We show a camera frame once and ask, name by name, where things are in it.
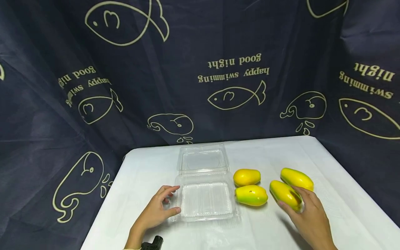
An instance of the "plastic clamshell box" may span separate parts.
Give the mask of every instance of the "plastic clamshell box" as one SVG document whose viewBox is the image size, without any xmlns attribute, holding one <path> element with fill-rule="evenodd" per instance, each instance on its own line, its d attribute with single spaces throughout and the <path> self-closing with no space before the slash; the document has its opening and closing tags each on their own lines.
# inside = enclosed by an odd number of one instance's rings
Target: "plastic clamshell box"
<svg viewBox="0 0 400 250">
<path fill-rule="evenodd" d="M 182 211 L 172 221 L 221 220 L 239 216 L 235 201 L 233 176 L 223 144 L 180 149 L 179 175 L 175 184 L 180 189 L 172 206 Z"/>
</svg>

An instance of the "white tablecloth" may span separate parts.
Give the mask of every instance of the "white tablecloth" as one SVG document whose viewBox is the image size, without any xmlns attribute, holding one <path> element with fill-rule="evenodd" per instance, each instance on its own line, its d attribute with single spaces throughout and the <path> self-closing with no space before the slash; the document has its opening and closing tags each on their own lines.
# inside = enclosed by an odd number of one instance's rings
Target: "white tablecloth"
<svg viewBox="0 0 400 250">
<path fill-rule="evenodd" d="M 267 205 L 239 206 L 242 221 L 230 227 L 167 222 L 150 230 L 146 241 L 162 236 L 162 250 L 310 249 L 268 190 L 272 180 L 279 180 L 280 170 L 289 167 L 314 181 L 339 250 L 399 249 L 400 229 L 315 138 L 296 136 L 224 145 L 232 174 L 239 168 L 261 172 L 260 185 L 269 195 Z M 126 155 L 81 250 L 123 249 L 131 225 L 150 198 L 160 186 L 174 184 L 181 147 L 139 148 Z"/>
</svg>

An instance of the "yellow papaya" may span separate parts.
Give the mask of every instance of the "yellow papaya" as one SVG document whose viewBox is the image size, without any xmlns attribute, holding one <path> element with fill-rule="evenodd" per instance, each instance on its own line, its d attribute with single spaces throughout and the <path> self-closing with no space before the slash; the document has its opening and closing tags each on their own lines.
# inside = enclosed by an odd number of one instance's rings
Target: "yellow papaya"
<svg viewBox="0 0 400 250">
<path fill-rule="evenodd" d="M 270 183 L 270 192 L 276 201 L 283 201 L 288 204 L 293 210 L 299 212 L 302 210 L 301 196 L 289 185 L 273 180 Z"/>
<path fill-rule="evenodd" d="M 267 191 L 257 185 L 249 185 L 235 190 L 236 199 L 239 203 L 249 206 L 262 206 L 268 200 Z"/>
<path fill-rule="evenodd" d="M 238 187 L 254 185 L 261 180 L 261 173 L 255 169 L 239 169 L 233 175 L 233 181 Z"/>
<path fill-rule="evenodd" d="M 280 178 L 290 186 L 297 186 L 314 191 L 314 182 L 303 172 L 283 168 L 280 171 Z"/>
</svg>

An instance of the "hand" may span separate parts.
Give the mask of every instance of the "hand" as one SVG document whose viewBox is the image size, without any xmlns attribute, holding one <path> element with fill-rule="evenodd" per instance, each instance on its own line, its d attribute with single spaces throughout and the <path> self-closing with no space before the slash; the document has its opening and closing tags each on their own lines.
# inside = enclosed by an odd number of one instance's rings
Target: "hand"
<svg viewBox="0 0 400 250">
<path fill-rule="evenodd" d="M 172 197 L 173 193 L 179 188 L 180 186 L 162 186 L 158 190 L 130 229 L 125 248 L 139 249 L 146 230 L 160 225 L 169 217 L 181 212 L 178 207 L 164 210 L 162 205 L 163 202 L 169 203 L 167 196 Z"/>
<path fill-rule="evenodd" d="M 292 186 L 304 201 L 304 211 L 297 214 L 288 204 L 278 201 L 289 215 L 301 236 L 314 250 L 337 250 L 333 243 L 329 220 L 320 199 L 305 188 Z"/>
</svg>

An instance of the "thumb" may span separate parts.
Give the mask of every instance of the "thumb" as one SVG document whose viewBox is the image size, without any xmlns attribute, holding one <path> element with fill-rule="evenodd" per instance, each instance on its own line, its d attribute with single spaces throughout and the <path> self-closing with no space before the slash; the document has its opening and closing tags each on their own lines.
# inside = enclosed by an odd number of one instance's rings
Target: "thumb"
<svg viewBox="0 0 400 250">
<path fill-rule="evenodd" d="M 298 216 L 298 214 L 285 202 L 280 200 L 278 201 L 278 205 L 288 214 L 291 220 Z"/>
<path fill-rule="evenodd" d="M 169 217 L 175 216 L 181 212 L 181 209 L 179 207 L 171 208 L 168 210 L 164 211 L 165 219 L 168 219 Z"/>
</svg>

